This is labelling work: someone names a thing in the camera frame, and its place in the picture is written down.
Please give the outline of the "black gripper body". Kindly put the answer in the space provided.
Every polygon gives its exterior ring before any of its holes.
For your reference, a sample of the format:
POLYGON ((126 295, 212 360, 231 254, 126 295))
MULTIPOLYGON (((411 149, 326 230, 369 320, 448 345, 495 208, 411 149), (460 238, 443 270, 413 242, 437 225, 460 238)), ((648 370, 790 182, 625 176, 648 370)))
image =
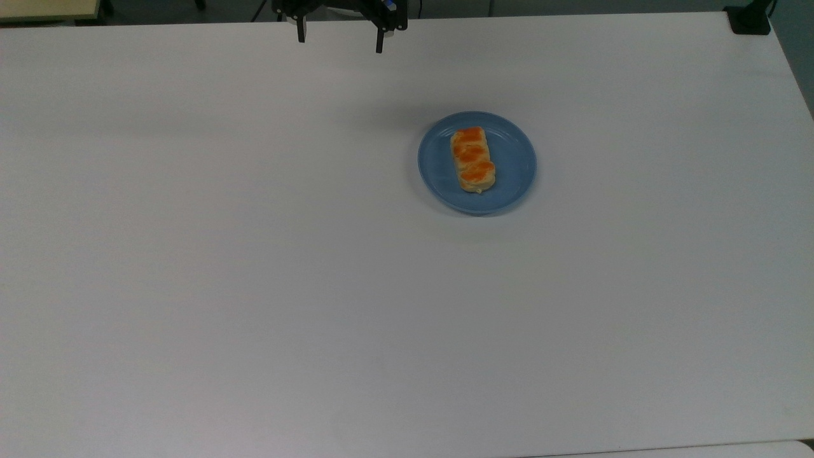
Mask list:
POLYGON ((407 1, 273 1, 272 11, 299 20, 323 6, 359 13, 384 31, 405 30, 409 24, 407 1))

